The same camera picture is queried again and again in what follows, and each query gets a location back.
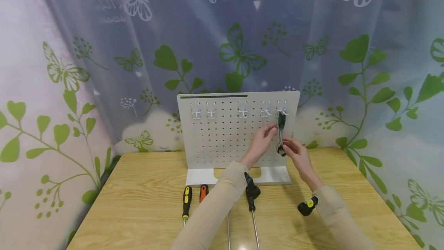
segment person's left hand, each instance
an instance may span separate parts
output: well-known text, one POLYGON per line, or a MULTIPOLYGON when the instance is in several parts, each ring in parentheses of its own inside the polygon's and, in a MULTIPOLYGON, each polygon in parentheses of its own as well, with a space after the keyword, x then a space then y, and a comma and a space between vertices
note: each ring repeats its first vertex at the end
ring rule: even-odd
POLYGON ((267 124, 254 133, 247 153, 239 163, 250 169, 268 150, 271 140, 278 133, 277 124, 267 124))

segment pegboard stand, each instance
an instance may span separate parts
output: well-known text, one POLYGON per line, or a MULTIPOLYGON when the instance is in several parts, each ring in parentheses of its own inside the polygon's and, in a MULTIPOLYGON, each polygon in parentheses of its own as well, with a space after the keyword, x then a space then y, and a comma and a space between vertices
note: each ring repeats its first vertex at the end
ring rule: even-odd
MULTIPOLYGON (((214 185, 214 169, 238 161, 254 132, 267 123, 277 123, 280 110, 288 114, 284 136, 290 136, 299 96, 299 91, 178 95, 188 165, 186 185, 214 185)), ((275 137, 256 163, 261 176, 255 183, 291 184, 286 157, 276 152, 277 144, 275 137)))

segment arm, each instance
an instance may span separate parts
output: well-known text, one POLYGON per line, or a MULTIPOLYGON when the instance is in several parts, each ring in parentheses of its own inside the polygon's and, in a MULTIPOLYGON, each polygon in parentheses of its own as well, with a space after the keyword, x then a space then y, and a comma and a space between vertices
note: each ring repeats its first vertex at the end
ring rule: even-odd
POLYGON ((207 250, 230 209, 245 191, 248 168, 232 162, 214 188, 190 216, 171 250, 207 250))
POLYGON ((336 240, 340 249, 374 250, 372 242, 356 225, 338 192, 324 186, 310 162, 307 148, 292 138, 284 138, 284 151, 293 160, 301 179, 319 200, 316 209, 336 240))
POLYGON ((260 128, 253 136, 247 153, 223 171, 211 192, 190 215, 171 250, 207 250, 228 212, 247 186, 245 172, 268 150, 277 134, 276 124, 260 128))

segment hand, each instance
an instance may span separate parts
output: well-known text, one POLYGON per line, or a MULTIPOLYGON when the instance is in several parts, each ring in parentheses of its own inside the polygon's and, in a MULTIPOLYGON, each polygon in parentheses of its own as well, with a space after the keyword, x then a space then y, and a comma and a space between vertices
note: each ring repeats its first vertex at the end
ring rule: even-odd
POLYGON ((311 191, 324 186, 315 169, 313 169, 307 148, 290 137, 284 137, 283 142, 285 153, 293 160, 294 166, 298 169, 299 176, 310 187, 311 191))
POLYGON ((277 124, 267 124, 254 133, 247 153, 239 163, 250 169, 268 150, 271 140, 278 133, 277 124))

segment person's right hand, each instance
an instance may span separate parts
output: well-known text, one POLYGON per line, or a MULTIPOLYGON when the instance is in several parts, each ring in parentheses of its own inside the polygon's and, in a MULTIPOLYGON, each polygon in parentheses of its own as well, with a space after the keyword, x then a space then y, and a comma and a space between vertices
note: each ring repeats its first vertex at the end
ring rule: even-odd
POLYGON ((313 169, 307 148, 290 137, 284 137, 283 142, 284 151, 293 160, 293 164, 298 169, 301 179, 307 183, 312 191, 321 188, 323 186, 322 181, 316 174, 315 169, 313 169))

